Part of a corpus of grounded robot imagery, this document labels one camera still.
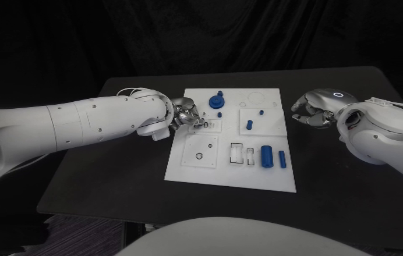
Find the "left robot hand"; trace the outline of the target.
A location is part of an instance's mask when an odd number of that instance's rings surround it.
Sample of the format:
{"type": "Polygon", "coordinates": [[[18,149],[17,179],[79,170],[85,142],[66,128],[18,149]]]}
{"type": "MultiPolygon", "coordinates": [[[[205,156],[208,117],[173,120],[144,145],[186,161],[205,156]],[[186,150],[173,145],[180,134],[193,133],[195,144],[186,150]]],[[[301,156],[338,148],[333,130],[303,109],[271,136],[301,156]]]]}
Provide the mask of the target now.
{"type": "Polygon", "coordinates": [[[187,97],[171,99],[173,104],[173,121],[170,127],[177,130],[183,125],[199,127],[205,119],[199,116],[195,102],[187,97]]]}

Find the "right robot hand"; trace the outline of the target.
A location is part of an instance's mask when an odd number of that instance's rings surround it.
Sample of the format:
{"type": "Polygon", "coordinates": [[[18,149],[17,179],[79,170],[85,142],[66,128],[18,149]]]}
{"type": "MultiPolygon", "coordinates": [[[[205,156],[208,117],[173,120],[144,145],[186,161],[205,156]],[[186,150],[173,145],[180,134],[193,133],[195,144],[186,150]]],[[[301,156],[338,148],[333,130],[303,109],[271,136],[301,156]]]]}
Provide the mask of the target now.
{"type": "Polygon", "coordinates": [[[291,112],[304,108],[307,115],[293,114],[291,118],[304,125],[323,129],[338,121],[346,106],[358,99],[345,91],[319,88],[306,92],[291,106],[291,112]]]}

